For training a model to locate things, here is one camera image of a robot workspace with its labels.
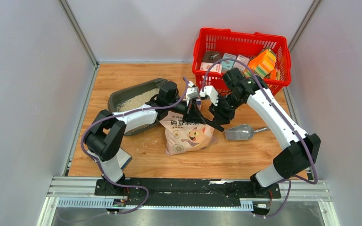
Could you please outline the black bag clip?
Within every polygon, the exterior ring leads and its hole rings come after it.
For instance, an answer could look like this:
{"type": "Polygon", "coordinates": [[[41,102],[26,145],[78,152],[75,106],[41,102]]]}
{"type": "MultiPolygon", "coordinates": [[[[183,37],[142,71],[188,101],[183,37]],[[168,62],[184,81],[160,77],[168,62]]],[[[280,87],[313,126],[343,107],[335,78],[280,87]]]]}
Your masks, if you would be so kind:
{"type": "Polygon", "coordinates": [[[215,121],[211,121],[209,119],[204,118],[205,124],[213,127],[214,129],[223,132],[224,128],[221,125],[218,125],[215,121]]]}

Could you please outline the pink cat litter bag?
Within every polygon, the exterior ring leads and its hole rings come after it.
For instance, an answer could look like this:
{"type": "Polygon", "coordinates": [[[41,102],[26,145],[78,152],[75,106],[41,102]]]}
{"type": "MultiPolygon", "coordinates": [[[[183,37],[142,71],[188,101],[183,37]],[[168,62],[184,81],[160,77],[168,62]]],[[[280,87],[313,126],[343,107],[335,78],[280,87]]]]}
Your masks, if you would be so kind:
{"type": "Polygon", "coordinates": [[[217,142],[214,128],[207,124],[187,122],[183,115],[172,111],[160,124],[165,128],[165,154],[168,156],[205,149],[217,142]]]}

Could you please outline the silver metal scoop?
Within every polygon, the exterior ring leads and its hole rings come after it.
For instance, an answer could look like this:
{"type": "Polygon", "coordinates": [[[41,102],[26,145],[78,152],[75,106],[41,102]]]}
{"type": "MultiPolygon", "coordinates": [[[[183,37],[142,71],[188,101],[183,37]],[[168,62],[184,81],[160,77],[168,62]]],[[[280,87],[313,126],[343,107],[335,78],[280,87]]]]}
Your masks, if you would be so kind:
{"type": "Polygon", "coordinates": [[[250,125],[243,124],[230,129],[226,129],[224,132],[227,140],[242,141],[251,139],[255,133],[267,130],[269,130],[269,127],[254,129],[250,125]]]}

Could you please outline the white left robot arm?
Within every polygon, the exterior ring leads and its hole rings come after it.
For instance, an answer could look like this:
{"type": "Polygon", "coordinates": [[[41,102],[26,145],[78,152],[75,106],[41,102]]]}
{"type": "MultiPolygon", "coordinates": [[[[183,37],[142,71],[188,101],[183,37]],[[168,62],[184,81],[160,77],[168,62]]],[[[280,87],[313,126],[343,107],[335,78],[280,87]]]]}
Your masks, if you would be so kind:
{"type": "Polygon", "coordinates": [[[186,122],[203,124],[206,120],[197,107],[197,100],[208,96],[205,88],[199,89],[190,81],[186,81],[184,92],[179,95],[177,85],[166,81],[158,93],[140,107],[114,113],[100,111],[84,131],[81,149],[97,163],[108,191],[120,195],[125,190],[124,173],[117,154],[127,132],[154,124],[169,111],[180,112],[186,122]]]}

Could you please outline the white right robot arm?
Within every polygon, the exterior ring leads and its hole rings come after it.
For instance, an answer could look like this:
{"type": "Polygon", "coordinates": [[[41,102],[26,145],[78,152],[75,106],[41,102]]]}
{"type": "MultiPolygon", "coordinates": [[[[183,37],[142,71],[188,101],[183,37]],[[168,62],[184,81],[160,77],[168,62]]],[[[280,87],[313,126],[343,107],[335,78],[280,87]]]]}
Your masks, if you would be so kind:
{"type": "Polygon", "coordinates": [[[247,104],[266,123],[282,148],[268,167],[251,177],[252,195],[262,197],[273,184],[296,177],[308,167],[313,170],[311,184],[316,184],[318,177],[314,164],[321,144],[319,136],[315,133],[310,135],[297,125],[259,76],[245,77],[239,69],[231,69],[222,76],[222,80],[230,90],[229,94],[221,96],[208,85],[203,85],[200,92],[202,97],[209,97],[212,101],[209,111],[214,116],[212,122],[215,126],[220,129],[230,123],[236,109],[247,104]]]}

